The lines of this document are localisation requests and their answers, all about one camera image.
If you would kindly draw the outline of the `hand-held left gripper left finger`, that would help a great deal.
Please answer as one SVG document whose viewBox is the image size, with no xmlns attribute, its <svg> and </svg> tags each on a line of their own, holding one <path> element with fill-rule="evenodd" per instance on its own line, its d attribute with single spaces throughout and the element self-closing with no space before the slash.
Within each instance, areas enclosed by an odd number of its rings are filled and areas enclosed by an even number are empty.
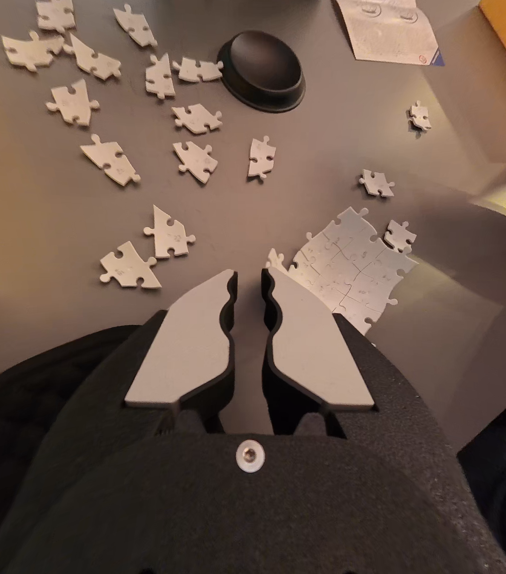
<svg viewBox="0 0 506 574">
<path fill-rule="evenodd" d="M 125 396 L 129 407 L 218 412 L 235 388 L 237 273 L 226 269 L 171 305 Z"/>
</svg>

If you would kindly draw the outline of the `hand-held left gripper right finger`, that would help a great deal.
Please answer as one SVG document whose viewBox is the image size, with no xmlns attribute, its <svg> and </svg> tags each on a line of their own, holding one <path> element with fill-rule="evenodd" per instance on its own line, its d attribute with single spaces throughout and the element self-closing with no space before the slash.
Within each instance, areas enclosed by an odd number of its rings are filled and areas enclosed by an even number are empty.
<svg viewBox="0 0 506 574">
<path fill-rule="evenodd" d="M 271 371 L 328 410 L 370 410 L 374 400 L 330 309 L 277 268 L 262 270 Z"/>
</svg>

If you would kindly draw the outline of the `assembled white puzzle section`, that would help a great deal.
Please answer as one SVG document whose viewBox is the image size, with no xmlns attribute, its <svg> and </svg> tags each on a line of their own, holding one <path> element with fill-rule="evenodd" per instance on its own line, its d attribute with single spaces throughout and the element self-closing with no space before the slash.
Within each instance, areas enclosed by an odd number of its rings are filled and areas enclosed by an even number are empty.
<svg viewBox="0 0 506 574">
<path fill-rule="evenodd" d="M 341 314 L 362 335 L 378 321 L 386 306 L 396 305 L 393 288 L 416 261 L 409 253 L 385 247 L 375 228 L 365 219 L 368 210 L 348 207 L 307 241 L 288 269 L 283 254 L 271 249 L 266 268 L 277 268 L 317 296 L 333 313 Z"/>
</svg>

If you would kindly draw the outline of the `black round ball stand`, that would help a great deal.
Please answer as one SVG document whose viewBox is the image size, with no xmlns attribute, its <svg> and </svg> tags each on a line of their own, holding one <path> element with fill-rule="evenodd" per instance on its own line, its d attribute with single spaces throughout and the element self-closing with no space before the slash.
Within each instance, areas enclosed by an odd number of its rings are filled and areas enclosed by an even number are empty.
<svg viewBox="0 0 506 574">
<path fill-rule="evenodd" d="M 297 55 L 274 35 L 260 30 L 240 32 L 217 54 L 223 64 L 222 83 L 247 106 L 268 113 L 295 109 L 306 94 Z"/>
</svg>

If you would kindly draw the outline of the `scattered loose puzzle pieces group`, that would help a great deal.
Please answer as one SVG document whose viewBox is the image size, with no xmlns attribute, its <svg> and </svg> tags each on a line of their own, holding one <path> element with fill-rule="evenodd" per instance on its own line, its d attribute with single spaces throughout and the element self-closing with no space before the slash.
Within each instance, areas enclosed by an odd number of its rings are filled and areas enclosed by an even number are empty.
<svg viewBox="0 0 506 574">
<path fill-rule="evenodd" d="M 54 57 L 64 51 L 75 57 L 78 68 L 100 80 L 120 78 L 119 60 L 93 50 L 73 33 L 70 34 L 70 44 L 66 42 L 66 32 L 76 27 L 72 1 L 36 1 L 36 10 L 38 27 L 56 34 L 41 38 L 36 31 L 30 30 L 29 40 L 1 36 L 6 57 L 13 66 L 36 73 L 39 67 L 50 66 Z M 184 56 L 178 63 L 170 62 L 167 53 L 161 57 L 152 53 L 150 61 L 151 66 L 145 70 L 145 89 L 160 100 L 176 95 L 171 79 L 172 70 L 178 73 L 180 81 L 186 83 L 229 80 L 229 65 L 220 60 L 196 61 Z M 60 113 L 69 125 L 90 126 L 91 113 L 98 110 L 100 104 L 90 99 L 84 79 L 73 83 L 70 88 L 61 86 L 50 91 L 54 101 L 45 103 L 50 112 Z M 212 114 L 202 104 L 172 107 L 171 110 L 176 117 L 176 126 L 194 135 L 206 134 L 222 125 L 221 112 Z M 117 142 L 102 142 L 97 134 L 92 134 L 91 140 L 91 144 L 82 145 L 80 149 L 107 177 L 122 187 L 141 180 Z M 174 143 L 173 148 L 181 160 L 179 171 L 190 171 L 197 181 L 206 184 L 218 165 L 211 157 L 212 147 L 207 145 L 200 148 L 189 141 L 185 144 Z M 176 257 L 189 253 L 188 244 L 196 241 L 195 236 L 188 236 L 184 225 L 178 220 L 173 220 L 170 225 L 171 217 L 155 205 L 153 213 L 154 226 L 145 227 L 143 232 L 154 238 L 154 256 L 143 260 L 133 244 L 127 241 L 118 248 L 120 257 L 112 252 L 100 260 L 105 270 L 99 277 L 101 283 L 115 280 L 123 288 L 140 286 L 143 289 L 160 289 L 162 286 L 152 270 L 157 259 L 168 259 L 171 251 Z"/>
</svg>

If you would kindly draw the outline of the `white instruction leaflet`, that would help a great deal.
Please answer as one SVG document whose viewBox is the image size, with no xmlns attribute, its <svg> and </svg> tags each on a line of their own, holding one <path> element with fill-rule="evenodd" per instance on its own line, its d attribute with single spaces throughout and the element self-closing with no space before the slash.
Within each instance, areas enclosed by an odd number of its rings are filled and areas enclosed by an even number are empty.
<svg viewBox="0 0 506 574">
<path fill-rule="evenodd" d="M 443 67 L 433 27 L 416 1 L 336 1 L 358 61 Z"/>
</svg>

